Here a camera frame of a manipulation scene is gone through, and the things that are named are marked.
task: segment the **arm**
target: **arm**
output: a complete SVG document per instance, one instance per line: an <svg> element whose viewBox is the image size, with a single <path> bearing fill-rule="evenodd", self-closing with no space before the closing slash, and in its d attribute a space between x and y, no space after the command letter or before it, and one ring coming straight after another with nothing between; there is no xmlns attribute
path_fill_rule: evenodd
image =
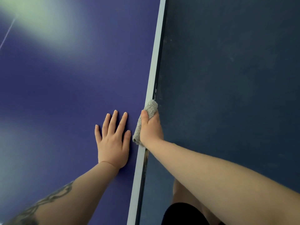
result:
<svg viewBox="0 0 300 225"><path fill-rule="evenodd" d="M225 224L298 224L300 195L250 169L163 140L158 113L142 112L142 143Z"/></svg>
<svg viewBox="0 0 300 225"><path fill-rule="evenodd" d="M115 131L117 111L111 121L107 114L102 127L95 127L98 161L87 173L38 201L4 225L77 225L87 224L109 183L128 160L130 131L122 133L127 120L125 113Z"/></svg>

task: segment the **gray towel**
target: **gray towel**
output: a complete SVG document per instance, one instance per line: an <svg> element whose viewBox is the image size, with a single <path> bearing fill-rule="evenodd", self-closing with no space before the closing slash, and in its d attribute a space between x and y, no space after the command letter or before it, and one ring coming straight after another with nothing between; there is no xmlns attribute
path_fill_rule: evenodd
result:
<svg viewBox="0 0 300 225"><path fill-rule="evenodd" d="M157 108L158 108L158 104L154 100L150 100L148 104L145 106L144 110L147 111L149 119L151 119L154 116L154 114L157 111ZM132 137L132 141L135 142L137 145L141 145L144 147L144 145L141 143L140 140L141 128L142 128L142 118L140 116L137 122L137 128L135 129L134 135Z"/></svg>

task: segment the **floor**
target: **floor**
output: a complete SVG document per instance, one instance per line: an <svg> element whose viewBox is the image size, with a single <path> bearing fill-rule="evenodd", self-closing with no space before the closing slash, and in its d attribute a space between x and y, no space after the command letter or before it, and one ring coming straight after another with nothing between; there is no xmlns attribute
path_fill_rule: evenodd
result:
<svg viewBox="0 0 300 225"><path fill-rule="evenodd" d="M300 0L169 0L157 102L165 139L300 192ZM150 154L140 225L173 177Z"/></svg>

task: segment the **white line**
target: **white line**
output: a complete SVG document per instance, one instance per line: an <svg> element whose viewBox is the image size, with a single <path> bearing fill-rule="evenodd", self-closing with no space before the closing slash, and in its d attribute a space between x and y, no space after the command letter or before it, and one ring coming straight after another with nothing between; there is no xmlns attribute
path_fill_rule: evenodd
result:
<svg viewBox="0 0 300 225"><path fill-rule="evenodd" d="M5 35L3 41L2 41L2 43L1 43L1 45L0 45L0 50L1 50L1 48L2 48L2 46L3 46L3 44L4 44L4 42L5 42L5 40L6 40L7 36L8 36L8 34L9 34L11 28L13 27L13 24L14 24L15 21L17 20L18 16L19 16L19 15L16 14L15 18L13 19L12 23L10 24L10 27L9 27L8 31L6 32L6 35Z"/></svg>
<svg viewBox="0 0 300 225"><path fill-rule="evenodd" d="M166 0L160 0L145 105L152 99L153 96L161 31L163 28L163 16L165 11L165 4L166 4ZM141 187L141 180L142 180L142 173L143 173L143 166L144 166L144 158L145 158L145 148L139 146L137 152L137 162L136 162L134 178L133 178L133 186L131 192L127 225L135 225L136 223L140 187Z"/></svg>

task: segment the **tattoo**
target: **tattoo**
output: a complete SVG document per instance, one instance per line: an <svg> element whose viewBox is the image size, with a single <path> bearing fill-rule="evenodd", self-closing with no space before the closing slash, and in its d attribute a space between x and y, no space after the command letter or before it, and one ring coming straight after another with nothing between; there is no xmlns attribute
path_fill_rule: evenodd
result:
<svg viewBox="0 0 300 225"><path fill-rule="evenodd" d="M72 190L72 184L74 181L70 182L69 184L65 185L64 187L56 190L55 192L51 193L44 199L36 202L35 205L31 206L30 208L26 209L24 212L17 215L15 218L10 220L3 225L39 225L39 222L35 216L35 212L41 205L45 205L51 202L54 202L56 199L61 198L67 195Z"/></svg>

